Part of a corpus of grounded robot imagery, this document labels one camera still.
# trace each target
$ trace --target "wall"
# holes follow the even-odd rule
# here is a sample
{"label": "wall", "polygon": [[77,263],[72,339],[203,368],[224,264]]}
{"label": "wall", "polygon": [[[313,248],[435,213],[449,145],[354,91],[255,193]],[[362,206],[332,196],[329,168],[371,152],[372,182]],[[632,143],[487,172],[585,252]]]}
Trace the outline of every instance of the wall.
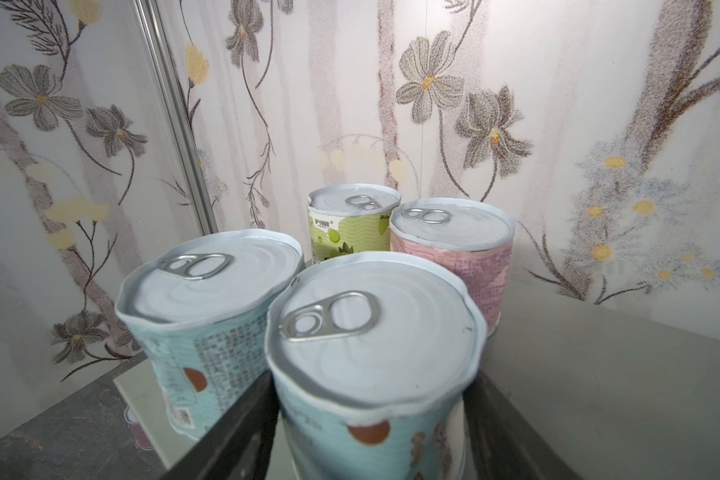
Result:
{"label": "wall", "polygon": [[128,0],[0,0],[0,437],[140,350],[120,282],[198,235],[139,28]]}
{"label": "wall", "polygon": [[470,197],[521,221],[513,279],[720,339],[720,0],[160,10],[221,228]]}

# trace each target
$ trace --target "metal pull ring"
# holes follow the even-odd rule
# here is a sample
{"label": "metal pull ring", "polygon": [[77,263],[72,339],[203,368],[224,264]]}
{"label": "metal pull ring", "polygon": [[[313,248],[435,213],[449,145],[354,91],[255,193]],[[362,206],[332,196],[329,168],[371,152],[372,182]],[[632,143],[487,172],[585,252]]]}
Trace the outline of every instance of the metal pull ring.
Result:
{"label": "metal pull ring", "polygon": [[[190,268],[192,268],[194,265],[198,264],[199,262],[205,260],[206,258],[223,258],[224,261],[221,262],[221,265],[217,266],[210,272],[205,272],[204,274],[199,274],[199,275],[189,274]],[[177,255],[172,258],[164,259],[157,266],[157,269],[166,274],[178,276],[179,278],[183,278],[184,280],[204,280],[206,278],[211,278],[215,274],[218,274],[219,272],[221,272],[225,266],[230,264],[230,262],[232,261],[233,258],[234,258],[234,256],[227,255],[227,254]],[[181,262],[182,260],[188,260],[188,262],[185,262],[184,264],[182,264],[176,268],[171,268],[172,264],[174,264],[176,262]]]}
{"label": "metal pull ring", "polygon": [[[346,330],[336,325],[331,316],[331,305],[337,300],[347,298],[349,296],[359,296],[368,302],[371,307],[371,317],[363,325],[356,329]],[[319,302],[303,306],[290,312],[286,318],[282,320],[280,325],[280,333],[292,342],[305,342],[309,340],[324,340],[328,338],[341,338],[346,336],[360,335],[372,329],[378,322],[381,308],[378,300],[372,293],[352,290],[349,292],[339,293],[330,296]],[[305,332],[299,332],[296,329],[296,322],[304,317],[311,317],[315,323]]]}
{"label": "metal pull ring", "polygon": [[355,208],[359,208],[360,210],[376,210],[377,208],[382,207],[379,202],[367,195],[353,195],[351,197],[347,197],[344,201],[347,203],[347,205],[354,206]]}
{"label": "metal pull ring", "polygon": [[[432,214],[440,214],[443,215],[443,217],[437,218],[436,220],[432,218],[428,219],[427,216]],[[451,212],[432,208],[407,208],[403,210],[401,215],[426,224],[446,224],[451,220]]]}

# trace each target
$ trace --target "floor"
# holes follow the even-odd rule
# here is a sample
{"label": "floor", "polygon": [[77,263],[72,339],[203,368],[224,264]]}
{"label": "floor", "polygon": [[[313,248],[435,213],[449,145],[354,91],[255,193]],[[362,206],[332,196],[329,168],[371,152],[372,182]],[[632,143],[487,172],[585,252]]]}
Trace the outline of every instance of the floor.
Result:
{"label": "floor", "polygon": [[165,471],[139,450],[112,379],[143,359],[118,366],[0,439],[0,480],[154,480]]}

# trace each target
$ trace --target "light blue can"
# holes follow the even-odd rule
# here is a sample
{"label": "light blue can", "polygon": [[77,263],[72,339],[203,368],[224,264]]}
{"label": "light blue can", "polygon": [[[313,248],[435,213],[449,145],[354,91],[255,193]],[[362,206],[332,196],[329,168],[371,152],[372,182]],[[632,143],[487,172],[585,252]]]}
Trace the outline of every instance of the light blue can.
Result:
{"label": "light blue can", "polygon": [[171,426],[202,437],[266,370],[266,313],[304,267],[289,235],[202,236],[137,268],[115,311],[152,361]]}
{"label": "light blue can", "polygon": [[266,358],[302,480],[457,480],[462,391],[485,321],[466,285],[407,254],[337,257],[269,307]]}

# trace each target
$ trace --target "brown circle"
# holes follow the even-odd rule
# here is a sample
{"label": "brown circle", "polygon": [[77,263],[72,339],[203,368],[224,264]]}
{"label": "brown circle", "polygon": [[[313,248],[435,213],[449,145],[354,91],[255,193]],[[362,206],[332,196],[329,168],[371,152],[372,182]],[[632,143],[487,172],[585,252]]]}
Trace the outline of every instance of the brown circle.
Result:
{"label": "brown circle", "polygon": [[190,379],[190,382],[192,382],[192,385],[198,392],[205,390],[208,386],[208,380],[206,380],[206,376],[204,376],[202,372],[195,369],[185,368],[184,374],[186,375],[186,378]]}
{"label": "brown circle", "polygon": [[365,445],[379,445],[389,436],[389,422],[377,423],[369,427],[353,427],[347,425],[349,433],[360,443]]}

